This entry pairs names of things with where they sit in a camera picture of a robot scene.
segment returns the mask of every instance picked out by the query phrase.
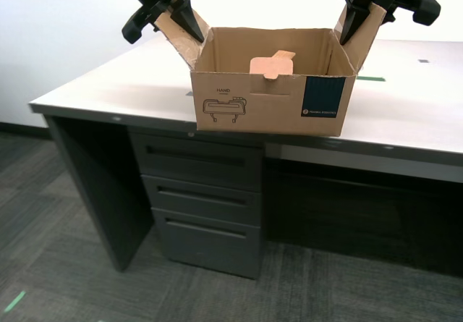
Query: gray carpet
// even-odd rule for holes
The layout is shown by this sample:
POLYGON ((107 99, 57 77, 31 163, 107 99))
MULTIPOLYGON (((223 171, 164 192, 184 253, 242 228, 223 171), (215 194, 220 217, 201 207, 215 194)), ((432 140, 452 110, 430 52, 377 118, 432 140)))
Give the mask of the gray carpet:
POLYGON ((463 280, 269 243, 252 281, 164 259, 154 230, 120 274, 55 145, 0 134, 0 321, 457 322, 463 280))

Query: desk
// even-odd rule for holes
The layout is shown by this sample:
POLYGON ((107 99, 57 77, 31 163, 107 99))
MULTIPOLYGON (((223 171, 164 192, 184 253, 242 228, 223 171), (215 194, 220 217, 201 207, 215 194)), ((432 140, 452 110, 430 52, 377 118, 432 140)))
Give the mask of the desk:
POLYGON ((462 55, 463 43, 376 41, 361 74, 386 82, 356 82, 339 138, 197 132, 187 65, 162 36, 30 106, 45 115, 114 266, 123 270, 153 223, 129 132, 463 182, 462 55))

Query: black baseboard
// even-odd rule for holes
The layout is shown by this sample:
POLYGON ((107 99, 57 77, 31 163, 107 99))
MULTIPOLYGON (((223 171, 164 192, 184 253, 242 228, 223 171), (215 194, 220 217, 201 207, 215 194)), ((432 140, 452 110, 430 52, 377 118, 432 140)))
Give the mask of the black baseboard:
POLYGON ((0 123, 0 132, 36 137, 38 139, 53 140, 48 128, 32 127, 30 125, 0 123))

